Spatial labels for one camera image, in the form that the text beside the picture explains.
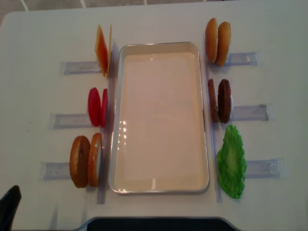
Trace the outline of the black robot base front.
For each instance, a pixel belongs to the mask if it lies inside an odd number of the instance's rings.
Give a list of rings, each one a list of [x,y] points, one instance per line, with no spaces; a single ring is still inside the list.
[[[180,217],[104,217],[95,218],[83,228],[86,231],[237,231],[220,218]]]

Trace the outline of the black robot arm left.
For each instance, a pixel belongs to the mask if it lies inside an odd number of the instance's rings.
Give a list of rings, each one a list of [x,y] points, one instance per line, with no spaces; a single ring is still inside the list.
[[[0,230],[11,231],[13,220],[21,201],[21,191],[18,185],[11,187],[0,200]]]

